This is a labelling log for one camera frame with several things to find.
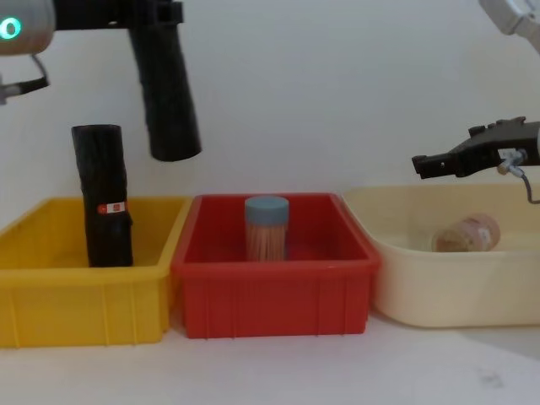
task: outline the blue lid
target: blue lid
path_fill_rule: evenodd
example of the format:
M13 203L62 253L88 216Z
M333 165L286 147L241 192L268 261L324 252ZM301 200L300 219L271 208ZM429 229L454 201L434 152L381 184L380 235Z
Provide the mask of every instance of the blue lid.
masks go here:
M249 198L246 200L246 221L261 226L286 225L289 222L289 201L275 196Z

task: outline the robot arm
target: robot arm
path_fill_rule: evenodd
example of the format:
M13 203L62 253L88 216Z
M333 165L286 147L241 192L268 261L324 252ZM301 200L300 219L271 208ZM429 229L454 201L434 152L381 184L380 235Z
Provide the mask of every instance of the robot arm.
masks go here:
M527 39L540 53L540 23L535 0L480 0L483 10L505 35L517 34Z
M539 0L479 0L499 30L529 40L540 53L540 23L536 12ZM469 129L470 138L446 154L415 156L414 168L421 178L455 175L466 177L497 167L501 175L511 173L526 184L530 203L531 187L520 165L540 165L540 122L525 117L481 125Z
M173 0L0 0L0 56L31 55L42 78L2 84L8 97L48 85L36 54L56 30L128 29L143 86L152 155L189 159L201 151L197 119L176 26L182 4Z

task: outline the plastic bin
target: plastic bin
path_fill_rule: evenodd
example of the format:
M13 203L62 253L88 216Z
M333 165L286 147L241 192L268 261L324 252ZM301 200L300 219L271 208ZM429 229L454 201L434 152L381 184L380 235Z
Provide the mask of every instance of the plastic bin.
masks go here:
M173 262L189 338L362 333L380 259L336 196L290 201L288 261L248 262L244 202L194 200Z
M353 190L345 201L383 256L375 306L417 327L540 325L540 207L515 184ZM470 213L499 222L494 251L432 253L433 234Z
M42 203L0 234L0 347L158 342L190 198L131 198L134 267L88 268L82 199Z

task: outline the yellow plastic bin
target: yellow plastic bin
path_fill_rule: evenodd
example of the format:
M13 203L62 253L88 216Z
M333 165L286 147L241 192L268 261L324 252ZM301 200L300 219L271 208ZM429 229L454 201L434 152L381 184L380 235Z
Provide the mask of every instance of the yellow plastic bin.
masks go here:
M89 268L80 198L42 203L0 234L0 347L155 343L192 200L131 198L133 267Z

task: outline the black bottle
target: black bottle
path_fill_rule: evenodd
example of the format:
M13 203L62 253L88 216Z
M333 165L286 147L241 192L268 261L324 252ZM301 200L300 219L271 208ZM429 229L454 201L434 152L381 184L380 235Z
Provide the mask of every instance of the black bottle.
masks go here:
M84 196L86 245L91 267L133 265L132 219L122 129L114 125L72 128Z

